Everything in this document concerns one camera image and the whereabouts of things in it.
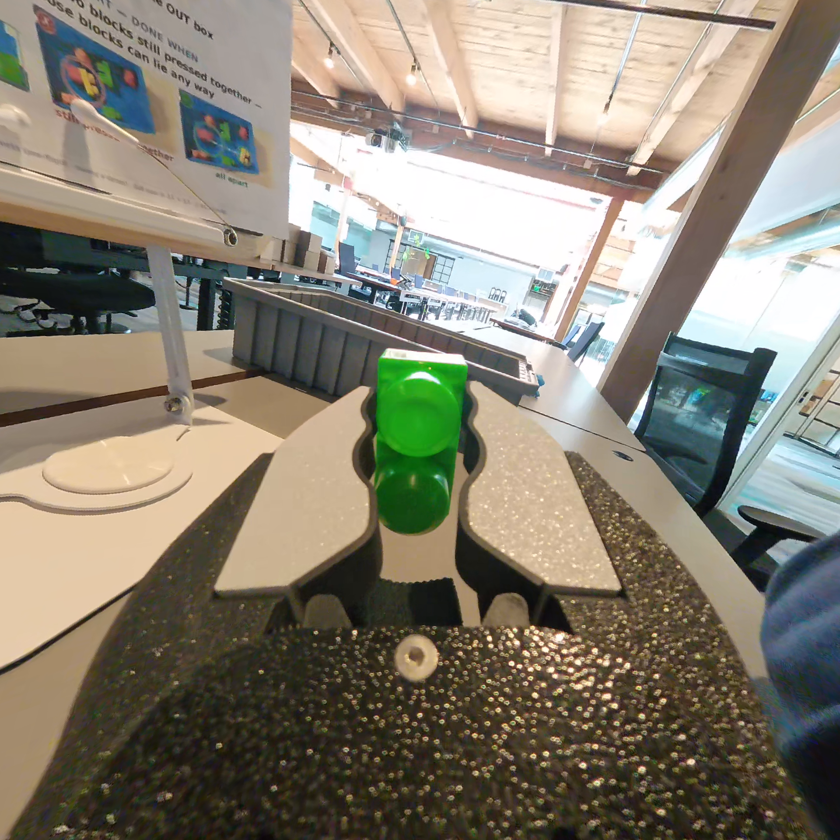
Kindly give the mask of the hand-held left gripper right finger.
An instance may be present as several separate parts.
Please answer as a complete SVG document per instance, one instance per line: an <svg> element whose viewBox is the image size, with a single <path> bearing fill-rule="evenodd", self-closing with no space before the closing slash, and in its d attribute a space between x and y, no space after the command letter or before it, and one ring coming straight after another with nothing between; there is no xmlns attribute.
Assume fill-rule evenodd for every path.
<svg viewBox="0 0 840 840"><path fill-rule="evenodd" d="M563 447L483 384L467 383L465 405L455 566L482 625L566 627L555 597L621 596Z"/></svg>

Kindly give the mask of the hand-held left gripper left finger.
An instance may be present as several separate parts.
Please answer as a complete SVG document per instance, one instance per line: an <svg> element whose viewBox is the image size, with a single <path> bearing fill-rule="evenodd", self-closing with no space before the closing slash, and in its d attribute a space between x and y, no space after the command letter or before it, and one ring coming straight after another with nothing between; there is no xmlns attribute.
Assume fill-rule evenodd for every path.
<svg viewBox="0 0 840 840"><path fill-rule="evenodd" d="M375 390L358 386L279 445L216 579L218 597L283 596L298 619L315 595L358 611L382 571L374 403Z"/></svg>

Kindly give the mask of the green two-stud toy block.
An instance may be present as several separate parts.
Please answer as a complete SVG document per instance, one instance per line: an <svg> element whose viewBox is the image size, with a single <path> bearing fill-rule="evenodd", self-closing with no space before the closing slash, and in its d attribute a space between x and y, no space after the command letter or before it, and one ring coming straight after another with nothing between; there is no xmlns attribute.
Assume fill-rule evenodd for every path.
<svg viewBox="0 0 840 840"><path fill-rule="evenodd" d="M379 359L374 489L393 532L425 534L449 514L467 374L460 353L388 349Z"/></svg>

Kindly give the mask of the grey plastic bin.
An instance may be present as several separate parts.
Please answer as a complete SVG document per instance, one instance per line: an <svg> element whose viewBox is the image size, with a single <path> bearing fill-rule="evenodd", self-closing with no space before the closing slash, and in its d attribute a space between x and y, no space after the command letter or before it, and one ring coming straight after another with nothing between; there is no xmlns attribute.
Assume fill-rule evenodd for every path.
<svg viewBox="0 0 840 840"><path fill-rule="evenodd" d="M510 403L533 394L534 369L520 353L320 287L227 278L223 288L234 307L234 357L332 397L374 386L390 348L462 354L468 378Z"/></svg>

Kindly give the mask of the black mesh office chair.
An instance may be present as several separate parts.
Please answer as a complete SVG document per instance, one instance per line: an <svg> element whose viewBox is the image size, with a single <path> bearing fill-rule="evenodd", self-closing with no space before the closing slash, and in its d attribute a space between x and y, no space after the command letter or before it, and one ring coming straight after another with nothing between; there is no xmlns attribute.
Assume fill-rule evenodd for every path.
<svg viewBox="0 0 840 840"><path fill-rule="evenodd" d="M699 518L728 486L776 356L667 337L634 435Z"/></svg>

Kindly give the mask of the stack of cardboard boxes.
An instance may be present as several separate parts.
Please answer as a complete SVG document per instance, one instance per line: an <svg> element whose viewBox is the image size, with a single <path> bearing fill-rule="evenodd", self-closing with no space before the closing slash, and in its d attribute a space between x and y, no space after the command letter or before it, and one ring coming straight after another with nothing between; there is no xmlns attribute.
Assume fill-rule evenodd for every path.
<svg viewBox="0 0 840 840"><path fill-rule="evenodd" d="M286 238L268 237L259 257L278 272L307 275L309 272L332 276L336 268L333 252L322 246L322 237L289 223Z"/></svg>

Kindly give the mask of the white ledge bar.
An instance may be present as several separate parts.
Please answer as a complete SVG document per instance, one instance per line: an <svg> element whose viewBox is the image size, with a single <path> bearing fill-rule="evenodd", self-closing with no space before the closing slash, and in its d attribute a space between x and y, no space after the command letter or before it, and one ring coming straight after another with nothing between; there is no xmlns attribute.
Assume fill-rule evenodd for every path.
<svg viewBox="0 0 840 840"><path fill-rule="evenodd" d="M229 248L238 245L238 235L230 226L167 213L13 164L2 164L1 196L2 205L8 207L6 215L18 215L19 223L25 215L50 216L76 225L119 228L136 237Z"/></svg>

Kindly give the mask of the paper instruction sheet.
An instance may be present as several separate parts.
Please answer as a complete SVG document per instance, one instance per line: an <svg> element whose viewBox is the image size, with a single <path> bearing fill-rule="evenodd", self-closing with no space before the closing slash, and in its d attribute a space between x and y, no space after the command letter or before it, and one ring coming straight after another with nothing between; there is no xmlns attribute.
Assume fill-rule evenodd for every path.
<svg viewBox="0 0 840 840"><path fill-rule="evenodd" d="M6 1L2 162L284 238L292 14L278 1Z"/></svg>

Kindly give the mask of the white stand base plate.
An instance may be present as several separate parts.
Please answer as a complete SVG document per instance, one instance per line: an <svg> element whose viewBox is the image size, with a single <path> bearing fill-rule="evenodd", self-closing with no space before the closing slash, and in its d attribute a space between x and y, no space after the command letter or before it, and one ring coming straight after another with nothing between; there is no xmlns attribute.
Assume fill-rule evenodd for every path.
<svg viewBox="0 0 840 840"><path fill-rule="evenodd" d="M100 438L171 427L161 399L115 404L2 427L1 664L12 667L136 585L188 526L282 437L198 404L175 443L192 471L151 503L122 510L34 507L25 481L41 480L54 452Z"/></svg>

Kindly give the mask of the wooden post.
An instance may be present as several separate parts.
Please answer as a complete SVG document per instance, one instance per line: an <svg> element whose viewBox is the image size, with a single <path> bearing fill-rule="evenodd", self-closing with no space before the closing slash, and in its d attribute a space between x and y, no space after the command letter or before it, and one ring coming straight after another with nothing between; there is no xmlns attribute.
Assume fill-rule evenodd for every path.
<svg viewBox="0 0 840 840"><path fill-rule="evenodd" d="M839 39L838 2L793 2L773 30L598 389L626 424L781 151Z"/></svg>

